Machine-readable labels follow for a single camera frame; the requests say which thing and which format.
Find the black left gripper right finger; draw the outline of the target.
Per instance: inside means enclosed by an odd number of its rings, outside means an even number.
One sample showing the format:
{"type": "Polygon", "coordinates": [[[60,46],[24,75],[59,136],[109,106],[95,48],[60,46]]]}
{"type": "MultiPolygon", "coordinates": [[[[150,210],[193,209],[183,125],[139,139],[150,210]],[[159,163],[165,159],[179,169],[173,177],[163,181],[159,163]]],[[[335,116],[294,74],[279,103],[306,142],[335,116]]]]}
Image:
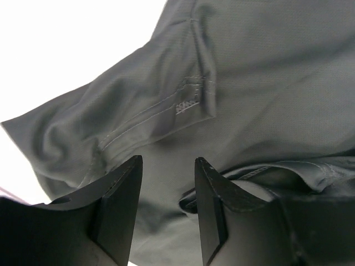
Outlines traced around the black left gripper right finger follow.
{"type": "Polygon", "coordinates": [[[353,265],[354,198],[262,200],[195,161],[204,265],[353,265]]]}

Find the grey t-shirt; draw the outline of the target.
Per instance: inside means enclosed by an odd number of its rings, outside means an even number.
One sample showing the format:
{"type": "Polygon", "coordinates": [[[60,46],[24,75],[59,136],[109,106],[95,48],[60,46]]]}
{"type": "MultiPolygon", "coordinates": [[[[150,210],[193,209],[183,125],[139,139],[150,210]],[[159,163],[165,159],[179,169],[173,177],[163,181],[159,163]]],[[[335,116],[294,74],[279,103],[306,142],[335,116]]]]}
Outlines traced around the grey t-shirt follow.
{"type": "Polygon", "coordinates": [[[142,48],[2,127],[51,202],[141,156],[129,262],[204,265],[200,157],[265,201],[354,198],[354,2],[167,1],[142,48]]]}

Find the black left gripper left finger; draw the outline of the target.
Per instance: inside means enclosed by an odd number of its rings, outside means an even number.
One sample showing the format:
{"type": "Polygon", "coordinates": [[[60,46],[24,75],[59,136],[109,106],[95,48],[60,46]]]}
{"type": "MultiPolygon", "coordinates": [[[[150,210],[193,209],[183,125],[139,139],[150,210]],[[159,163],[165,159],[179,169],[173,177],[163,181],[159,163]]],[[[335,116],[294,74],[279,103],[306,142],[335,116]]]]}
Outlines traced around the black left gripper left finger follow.
{"type": "Polygon", "coordinates": [[[50,204],[1,198],[2,265],[127,265],[143,159],[50,204]]]}

